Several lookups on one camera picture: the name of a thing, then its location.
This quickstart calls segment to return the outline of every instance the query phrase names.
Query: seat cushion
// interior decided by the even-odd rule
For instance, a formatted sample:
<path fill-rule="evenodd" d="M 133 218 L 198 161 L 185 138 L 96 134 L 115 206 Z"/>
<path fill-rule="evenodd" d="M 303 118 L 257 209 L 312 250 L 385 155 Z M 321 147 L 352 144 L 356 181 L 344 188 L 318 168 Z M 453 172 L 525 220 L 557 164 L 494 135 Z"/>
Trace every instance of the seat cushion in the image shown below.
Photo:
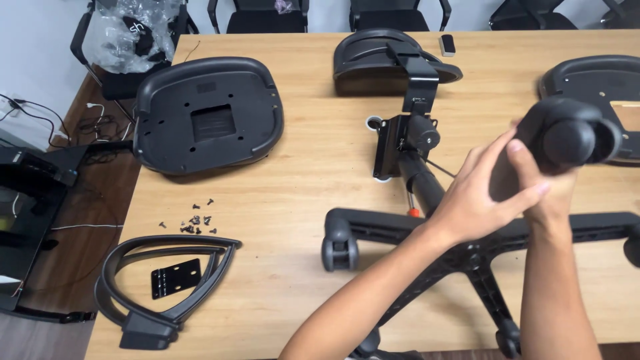
<path fill-rule="evenodd" d="M 163 61 L 152 67 L 147 72 L 130 72 L 128 74 L 114 74 L 105 71 L 100 77 L 102 81 L 102 97 L 105 100 L 133 99 L 138 94 L 138 87 L 147 76 L 171 66 L 168 61 Z"/>
<path fill-rule="evenodd" d="M 545 30 L 576 30 L 573 23 L 561 13 L 541 14 L 547 22 Z M 538 23 L 530 16 L 510 17 L 496 21 L 491 25 L 491 30 L 538 30 Z"/>
<path fill-rule="evenodd" d="M 231 14 L 227 34 L 304 33 L 302 12 L 280 15 L 276 10 L 244 10 Z"/>
<path fill-rule="evenodd" d="M 424 16 L 418 10 L 380 10 L 361 12 L 358 30 L 387 28 L 400 31 L 429 31 Z"/>

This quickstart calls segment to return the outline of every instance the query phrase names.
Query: white wall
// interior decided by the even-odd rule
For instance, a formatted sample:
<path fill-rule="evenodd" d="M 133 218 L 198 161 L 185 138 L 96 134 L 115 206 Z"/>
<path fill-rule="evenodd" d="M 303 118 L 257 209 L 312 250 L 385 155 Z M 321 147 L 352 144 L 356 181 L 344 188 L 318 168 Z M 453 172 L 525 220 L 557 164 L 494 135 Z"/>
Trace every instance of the white wall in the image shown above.
<path fill-rule="evenodd" d="M 67 114 L 86 74 L 69 51 L 87 0 L 3 0 L 0 33 L 0 92 L 15 93 Z M 60 127 L 52 113 L 27 107 Z M 21 113 L 0 122 L 0 138 L 18 146 L 45 150 L 51 125 Z"/>
<path fill-rule="evenodd" d="M 452 15 L 447 31 L 487 30 L 488 19 L 503 0 L 449 0 Z M 56 110 L 64 118 L 86 71 L 69 51 L 78 20 L 88 0 L 1 0 L 0 93 L 15 93 Z M 214 33 L 207 4 L 209 0 L 190 0 L 188 9 L 201 33 Z M 349 0 L 310 0 L 310 32 L 349 31 Z M 437 0 L 422 0 L 419 6 L 431 29 L 438 29 L 442 18 Z M 233 0 L 220 0 L 218 22 L 222 33 L 235 11 Z M 602 0 L 566 0 L 558 12 L 579 28 L 598 26 L 607 11 Z M 59 128 L 52 114 L 30 108 Z M 0 122 L 0 138 L 19 146 L 46 149 L 49 124 L 22 114 Z"/>
<path fill-rule="evenodd" d="M 447 31 L 489 30 L 489 17 L 503 0 L 449 0 L 451 18 Z M 203 34 L 213 33 L 206 12 L 209 0 L 189 0 L 189 13 Z M 309 0 L 309 32 L 348 32 L 350 0 Z M 438 0 L 422 0 L 418 9 L 424 14 L 429 29 L 440 29 L 442 9 Z M 596 28 L 608 8 L 602 0 L 566 0 L 556 10 L 568 17 L 578 28 Z M 227 32 L 233 0 L 218 1 L 218 24 Z"/>

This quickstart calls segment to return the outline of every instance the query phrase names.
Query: plastic bag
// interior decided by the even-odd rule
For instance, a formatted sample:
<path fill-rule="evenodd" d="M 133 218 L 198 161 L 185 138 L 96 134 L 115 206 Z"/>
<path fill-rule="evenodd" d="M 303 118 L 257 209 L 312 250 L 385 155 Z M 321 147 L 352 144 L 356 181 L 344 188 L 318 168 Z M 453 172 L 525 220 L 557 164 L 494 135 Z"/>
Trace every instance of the plastic bag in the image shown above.
<path fill-rule="evenodd" d="M 278 13 L 280 15 L 284 14 L 284 13 L 290 13 L 293 10 L 295 10 L 293 8 L 293 4 L 290 1 L 287 0 L 276 0 L 275 6 L 276 10 L 278 10 Z"/>
<path fill-rule="evenodd" d="M 168 25 L 178 16 L 180 1 L 118 0 L 112 8 L 97 2 L 84 42 L 87 60 L 122 74 L 172 61 L 175 47 Z"/>

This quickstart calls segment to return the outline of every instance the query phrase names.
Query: wooden table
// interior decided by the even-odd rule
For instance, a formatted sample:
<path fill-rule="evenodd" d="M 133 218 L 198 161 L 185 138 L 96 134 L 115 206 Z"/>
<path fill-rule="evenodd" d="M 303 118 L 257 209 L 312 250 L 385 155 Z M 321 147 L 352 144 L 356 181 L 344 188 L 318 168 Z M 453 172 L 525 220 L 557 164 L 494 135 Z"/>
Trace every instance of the wooden table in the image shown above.
<path fill-rule="evenodd" d="M 412 34 L 440 54 L 439 33 Z M 100 315 L 86 358 L 215 359 L 277 357 L 298 326 L 353 272 L 325 272 L 320 245 L 324 216 L 335 207 L 404 213 L 402 181 L 371 177 L 376 134 L 369 115 L 400 112 L 400 97 L 338 98 L 332 59 L 347 34 L 183 36 L 175 63 L 210 56 L 248 56 L 271 71 L 282 97 L 285 130 L 270 156 L 217 176 L 167 178 L 143 168 L 120 241 L 177 233 L 193 215 L 212 215 L 218 236 L 238 239 L 230 270 L 218 289 L 187 321 L 178 342 L 160 352 L 118 348 L 120 329 Z M 536 101 L 536 79 L 561 61 L 598 54 L 640 56 L 640 31 L 501 31 L 455 33 L 458 52 L 443 58 L 464 78 L 441 85 L 432 116 L 440 120 L 440 145 L 430 159 L 457 171 L 473 146 L 488 143 Z M 436 172 L 446 188 L 451 180 Z M 214 204 L 206 206 L 209 198 Z M 202 206 L 193 210 L 196 203 Z M 579 179 L 574 213 L 640 213 L 640 170 L 593 166 Z M 164 222 L 168 228 L 158 227 Z M 365 267 L 390 250 L 359 243 Z M 622 240 L 575 247 L 584 301 L 598 341 L 640 341 L 640 270 L 622 251 Z M 193 256 L 142 261 L 123 269 L 120 288 L 160 311 L 186 297 L 183 291 L 151 300 L 150 272 Z M 516 323 L 520 318 L 523 251 L 503 254 L 493 270 Z M 467 278 L 440 281 L 381 328 L 381 348 L 459 350 L 496 347 L 496 328 Z"/>

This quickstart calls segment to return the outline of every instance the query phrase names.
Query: chair backrest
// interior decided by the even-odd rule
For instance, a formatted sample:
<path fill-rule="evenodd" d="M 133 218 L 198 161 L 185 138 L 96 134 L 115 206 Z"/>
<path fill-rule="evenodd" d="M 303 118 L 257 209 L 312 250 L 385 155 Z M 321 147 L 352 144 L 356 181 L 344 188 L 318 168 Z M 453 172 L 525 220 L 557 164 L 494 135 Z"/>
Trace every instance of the chair backrest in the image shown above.
<path fill-rule="evenodd" d="M 553 12 L 564 0 L 505 0 L 498 10 L 491 15 L 492 21 L 517 16 L 526 16 L 525 7 L 532 12 L 548 13 Z"/>
<path fill-rule="evenodd" d="M 417 9 L 420 0 L 351 0 L 351 4 L 361 12 L 375 12 L 378 10 L 411 10 Z"/>
<path fill-rule="evenodd" d="M 300 0 L 289 0 L 294 10 L 300 10 Z M 275 0 L 234 0 L 236 10 L 275 10 Z"/>

